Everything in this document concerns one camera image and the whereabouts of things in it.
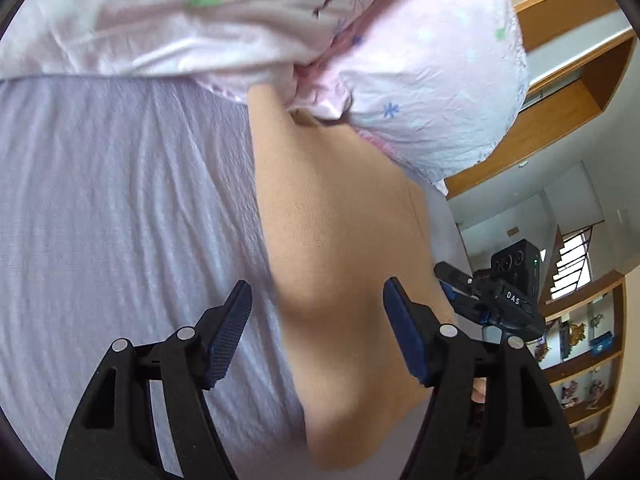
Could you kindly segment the tan fleece garment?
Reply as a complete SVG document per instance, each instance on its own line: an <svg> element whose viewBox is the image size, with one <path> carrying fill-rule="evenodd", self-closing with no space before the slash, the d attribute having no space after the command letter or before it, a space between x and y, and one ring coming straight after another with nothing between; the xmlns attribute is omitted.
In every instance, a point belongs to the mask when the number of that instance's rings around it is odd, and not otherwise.
<svg viewBox="0 0 640 480"><path fill-rule="evenodd" d="M440 322L423 191L349 126L289 112L262 84L247 98L256 195L306 440L324 469L357 466L430 395L383 308L386 280Z"/></svg>

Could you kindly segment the wooden bookshelf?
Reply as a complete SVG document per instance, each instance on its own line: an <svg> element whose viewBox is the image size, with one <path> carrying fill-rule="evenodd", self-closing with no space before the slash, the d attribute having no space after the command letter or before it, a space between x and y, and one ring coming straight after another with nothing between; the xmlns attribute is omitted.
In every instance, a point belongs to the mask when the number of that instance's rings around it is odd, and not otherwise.
<svg viewBox="0 0 640 480"><path fill-rule="evenodd" d="M626 328L625 277L611 271L544 300L544 336L528 344L552 387L578 451L602 440L620 383Z"/></svg>

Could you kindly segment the lavender bed sheet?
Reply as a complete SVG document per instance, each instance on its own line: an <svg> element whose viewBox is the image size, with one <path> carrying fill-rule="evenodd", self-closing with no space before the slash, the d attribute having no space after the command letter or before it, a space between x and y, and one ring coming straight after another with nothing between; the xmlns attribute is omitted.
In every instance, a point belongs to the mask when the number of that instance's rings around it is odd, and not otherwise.
<svg viewBox="0 0 640 480"><path fill-rule="evenodd" d="M242 479L321 479L281 347L243 105L186 79L1 86L1 407L53 474L117 338L195 323L244 280L254 308L206 400Z"/></svg>

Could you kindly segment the pink floral pillow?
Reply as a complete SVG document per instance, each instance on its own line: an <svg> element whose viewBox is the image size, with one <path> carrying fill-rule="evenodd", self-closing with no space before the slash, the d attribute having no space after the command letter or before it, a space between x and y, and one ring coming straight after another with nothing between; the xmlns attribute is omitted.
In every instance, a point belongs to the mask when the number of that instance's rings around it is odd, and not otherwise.
<svg viewBox="0 0 640 480"><path fill-rule="evenodd" d="M292 105L348 122L445 192L495 151L528 87L511 0L374 0L299 71Z"/></svg>

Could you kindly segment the wooden headboard shelf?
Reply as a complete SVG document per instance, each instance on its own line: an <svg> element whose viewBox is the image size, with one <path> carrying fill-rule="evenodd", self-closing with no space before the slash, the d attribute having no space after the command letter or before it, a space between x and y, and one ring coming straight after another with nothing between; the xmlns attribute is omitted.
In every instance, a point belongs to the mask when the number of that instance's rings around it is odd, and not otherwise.
<svg viewBox="0 0 640 480"><path fill-rule="evenodd" d="M488 159L446 180L451 198L600 116L634 53L636 34L615 0L524 0L515 9L532 76L529 103Z"/></svg>

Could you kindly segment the floral pillow with tree print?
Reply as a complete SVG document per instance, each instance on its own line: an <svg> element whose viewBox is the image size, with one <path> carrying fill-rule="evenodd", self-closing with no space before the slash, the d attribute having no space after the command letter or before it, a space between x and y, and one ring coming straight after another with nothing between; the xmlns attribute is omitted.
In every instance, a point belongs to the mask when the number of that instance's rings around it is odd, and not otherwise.
<svg viewBox="0 0 640 480"><path fill-rule="evenodd" d="M1 75L189 76L241 101L296 91L374 0L25 0L1 39Z"/></svg>

